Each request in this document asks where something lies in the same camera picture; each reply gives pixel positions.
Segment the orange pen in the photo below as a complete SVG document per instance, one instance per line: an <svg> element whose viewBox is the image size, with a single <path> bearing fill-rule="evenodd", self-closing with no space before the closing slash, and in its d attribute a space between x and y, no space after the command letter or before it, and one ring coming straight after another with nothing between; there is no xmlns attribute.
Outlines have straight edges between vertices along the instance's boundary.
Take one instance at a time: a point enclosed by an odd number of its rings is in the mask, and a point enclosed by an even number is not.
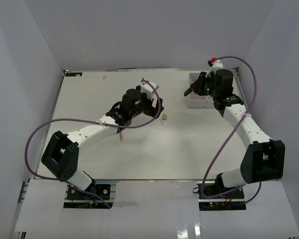
<svg viewBox="0 0 299 239"><path fill-rule="evenodd" d="M120 138L120 141L123 141L123 134L122 134L122 132L119 132L119 138Z"/></svg>

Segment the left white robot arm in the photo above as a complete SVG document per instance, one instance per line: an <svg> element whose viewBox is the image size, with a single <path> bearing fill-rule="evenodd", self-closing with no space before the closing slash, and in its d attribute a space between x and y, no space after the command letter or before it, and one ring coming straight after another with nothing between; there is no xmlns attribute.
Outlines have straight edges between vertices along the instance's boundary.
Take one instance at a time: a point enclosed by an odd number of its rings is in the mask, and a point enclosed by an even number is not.
<svg viewBox="0 0 299 239"><path fill-rule="evenodd" d="M92 178L78 167L79 154L97 142L130 128L132 120L138 115L158 118L164 109L161 98L153 105L158 88L157 83L144 81L141 86L128 89L122 100L96 123L68 133L53 133L41 162L58 181L72 184L83 198L91 198L95 194L95 186Z"/></svg>

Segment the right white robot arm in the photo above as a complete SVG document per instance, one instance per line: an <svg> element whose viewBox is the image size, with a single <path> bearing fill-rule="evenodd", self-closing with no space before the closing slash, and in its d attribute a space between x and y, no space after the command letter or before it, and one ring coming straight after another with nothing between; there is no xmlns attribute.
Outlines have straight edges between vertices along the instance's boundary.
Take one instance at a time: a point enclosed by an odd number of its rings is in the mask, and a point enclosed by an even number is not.
<svg viewBox="0 0 299 239"><path fill-rule="evenodd" d="M202 185L202 198L227 198L233 189L264 181L281 179L284 172L285 144L265 134L247 113L242 99L233 93L234 75L230 70L201 72L184 92L210 96L214 108L229 122L246 152L237 169L219 173L211 185Z"/></svg>

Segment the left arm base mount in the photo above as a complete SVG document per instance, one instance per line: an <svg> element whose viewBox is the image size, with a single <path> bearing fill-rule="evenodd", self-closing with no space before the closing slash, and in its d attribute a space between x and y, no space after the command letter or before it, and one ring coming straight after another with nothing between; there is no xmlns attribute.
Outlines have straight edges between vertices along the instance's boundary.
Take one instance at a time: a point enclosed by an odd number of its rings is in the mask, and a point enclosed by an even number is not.
<svg viewBox="0 0 299 239"><path fill-rule="evenodd" d="M115 188L110 184L95 184L88 192L81 192L72 185L66 189L63 208L65 209L111 209Z"/></svg>

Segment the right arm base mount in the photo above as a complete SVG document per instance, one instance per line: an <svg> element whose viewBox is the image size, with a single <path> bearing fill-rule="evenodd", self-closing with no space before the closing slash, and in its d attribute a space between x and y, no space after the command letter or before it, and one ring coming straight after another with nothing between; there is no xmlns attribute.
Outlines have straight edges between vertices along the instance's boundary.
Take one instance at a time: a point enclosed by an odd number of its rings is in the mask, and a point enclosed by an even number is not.
<svg viewBox="0 0 299 239"><path fill-rule="evenodd" d="M193 188L193 193L198 196L199 210L203 211L244 211L246 210L245 197L242 189L227 193L222 196L214 196L220 192L215 189L213 183L207 183L201 193L201 183Z"/></svg>

